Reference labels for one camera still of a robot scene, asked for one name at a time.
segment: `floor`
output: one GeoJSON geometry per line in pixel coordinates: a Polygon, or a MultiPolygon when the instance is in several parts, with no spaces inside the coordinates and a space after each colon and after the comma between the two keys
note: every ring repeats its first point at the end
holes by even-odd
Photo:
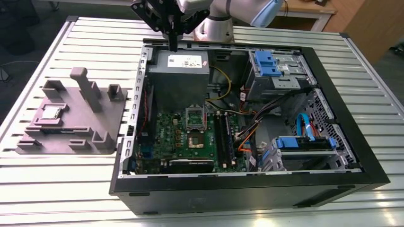
{"type": "MultiPolygon", "coordinates": [[[[41,23],[28,28],[36,42],[36,50],[22,56],[13,56],[0,47],[0,65],[12,61],[41,61],[68,15],[136,19],[129,7],[122,6],[60,3],[60,10],[53,12],[46,2],[33,1],[33,4],[38,17],[41,18],[41,23]]],[[[8,83],[0,82],[0,123],[36,69],[36,63],[20,62],[4,66],[4,69],[12,76],[12,80],[8,83]]],[[[392,52],[386,52],[382,59],[374,65],[374,69],[398,100],[404,103],[404,57],[394,55],[392,52]]]]}

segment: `wire bundle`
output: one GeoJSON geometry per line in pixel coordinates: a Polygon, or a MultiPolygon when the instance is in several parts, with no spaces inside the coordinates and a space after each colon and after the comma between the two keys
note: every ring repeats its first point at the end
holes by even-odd
{"type": "Polygon", "coordinates": [[[266,103],[264,105],[264,107],[260,109],[260,111],[257,111],[257,113],[254,114],[254,116],[252,118],[252,124],[238,134],[238,136],[241,136],[246,132],[249,132],[246,138],[244,139],[244,141],[241,142],[241,144],[237,148],[237,151],[249,151],[249,150],[242,149],[242,145],[246,142],[246,140],[249,139],[249,137],[252,136],[252,134],[254,133],[254,131],[258,127],[260,121],[262,120],[262,117],[265,116],[265,114],[268,114],[270,112],[270,110],[273,110],[276,107],[278,107],[281,102],[285,101],[289,97],[292,97],[293,95],[297,95],[297,94],[306,93],[310,90],[312,90],[312,87],[306,87],[300,90],[288,91],[282,96],[277,97],[276,99],[273,99],[269,103],[266,103]]]}

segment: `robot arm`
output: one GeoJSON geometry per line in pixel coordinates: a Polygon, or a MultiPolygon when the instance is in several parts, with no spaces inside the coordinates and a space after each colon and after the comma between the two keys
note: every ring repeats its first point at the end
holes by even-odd
{"type": "Polygon", "coordinates": [[[136,0],[130,8],[152,30],[161,31],[169,43],[169,50],[176,52],[177,40],[182,38],[184,33],[189,34],[204,20],[197,30],[202,29],[200,34],[205,37],[200,39],[224,42],[228,37],[222,39],[212,34],[224,33],[232,37],[232,17],[252,26],[266,27],[282,2],[284,0],[136,0]],[[222,29],[224,21],[230,33],[222,29]]]}
{"type": "Polygon", "coordinates": [[[154,32],[168,39],[169,50],[177,51],[177,40],[189,34],[209,15],[212,0],[136,0],[133,12],[154,32]]]}

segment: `aluminum extrusion table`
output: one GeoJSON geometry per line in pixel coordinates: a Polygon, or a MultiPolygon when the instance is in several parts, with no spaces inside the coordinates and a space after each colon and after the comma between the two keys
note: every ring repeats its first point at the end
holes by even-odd
{"type": "Polygon", "coordinates": [[[70,68],[86,67],[98,87],[113,83],[132,88],[144,38],[161,35],[141,21],[69,17],[62,25],[0,126],[0,224],[340,227],[404,223],[404,109],[350,39],[333,33],[234,27],[234,40],[316,50],[392,181],[377,190],[317,208],[136,217],[117,197],[108,195],[114,154],[16,154],[16,143],[44,97],[45,80],[60,79],[65,86],[77,86],[69,79],[70,68]]]}

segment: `black cable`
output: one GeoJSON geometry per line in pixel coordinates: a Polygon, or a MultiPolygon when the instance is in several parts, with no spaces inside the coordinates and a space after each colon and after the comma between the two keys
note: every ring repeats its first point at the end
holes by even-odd
{"type": "Polygon", "coordinates": [[[292,97],[293,95],[297,94],[302,94],[306,93],[312,90],[312,87],[305,87],[300,90],[290,90],[288,91],[284,95],[278,96],[276,99],[273,99],[270,102],[268,102],[264,107],[257,111],[257,113],[254,114],[253,118],[252,118],[252,124],[250,126],[246,127],[245,130],[242,130],[238,135],[241,136],[244,133],[246,133],[248,131],[250,131],[256,125],[260,123],[262,116],[265,114],[268,114],[270,112],[270,110],[273,110],[276,107],[278,107],[278,105],[281,104],[281,102],[288,99],[289,97],[292,97]]]}
{"type": "Polygon", "coordinates": [[[288,4],[288,0],[285,0],[285,14],[284,14],[284,17],[288,17],[288,13],[289,13],[289,4],[288,4]]]}
{"type": "Polygon", "coordinates": [[[258,170],[258,151],[257,151],[257,145],[254,144],[254,133],[250,135],[249,138],[249,146],[250,146],[250,155],[254,158],[254,165],[249,162],[249,171],[256,172],[258,170]]]}

